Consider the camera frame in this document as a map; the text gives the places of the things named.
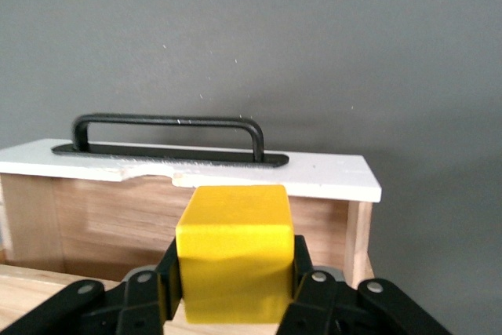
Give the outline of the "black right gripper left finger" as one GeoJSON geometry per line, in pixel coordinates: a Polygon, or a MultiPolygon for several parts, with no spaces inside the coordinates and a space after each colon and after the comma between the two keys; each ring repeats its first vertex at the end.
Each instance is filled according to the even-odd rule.
{"type": "Polygon", "coordinates": [[[115,288],[83,279],[66,286],[2,334],[163,334],[182,299],[176,242],[160,262],[138,268],[115,288]]]}

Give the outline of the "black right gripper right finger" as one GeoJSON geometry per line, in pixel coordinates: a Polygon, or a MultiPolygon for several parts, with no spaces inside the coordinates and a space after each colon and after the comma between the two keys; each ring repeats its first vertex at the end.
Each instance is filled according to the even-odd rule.
{"type": "Polygon", "coordinates": [[[293,301],[278,334],[449,334],[410,296],[386,279],[357,288],[314,268],[304,236],[294,238],[293,301]]]}

